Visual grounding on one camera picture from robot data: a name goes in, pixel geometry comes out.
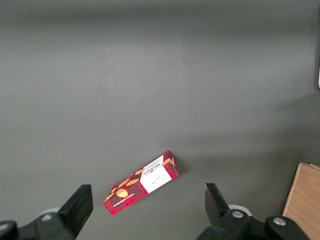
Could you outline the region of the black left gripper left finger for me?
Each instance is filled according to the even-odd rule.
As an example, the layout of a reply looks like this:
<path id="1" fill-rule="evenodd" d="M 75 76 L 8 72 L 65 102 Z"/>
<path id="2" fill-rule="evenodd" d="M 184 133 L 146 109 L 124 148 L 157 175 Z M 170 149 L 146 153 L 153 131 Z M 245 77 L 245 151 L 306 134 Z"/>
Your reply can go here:
<path id="1" fill-rule="evenodd" d="M 81 185 L 57 212 L 41 214 L 18 227 L 13 220 L 0 222 L 2 240 L 75 240 L 93 211 L 92 186 Z"/>

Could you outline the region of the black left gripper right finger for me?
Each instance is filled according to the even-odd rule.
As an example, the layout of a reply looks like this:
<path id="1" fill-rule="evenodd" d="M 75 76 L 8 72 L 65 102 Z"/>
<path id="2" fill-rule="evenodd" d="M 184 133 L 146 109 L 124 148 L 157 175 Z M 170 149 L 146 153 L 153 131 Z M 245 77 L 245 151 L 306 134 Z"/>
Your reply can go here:
<path id="1" fill-rule="evenodd" d="M 231 209 L 218 187 L 207 183 L 205 211 L 210 227 L 198 240 L 307 240 L 308 236 L 292 219 L 268 216 L 261 222 L 241 209 Z"/>

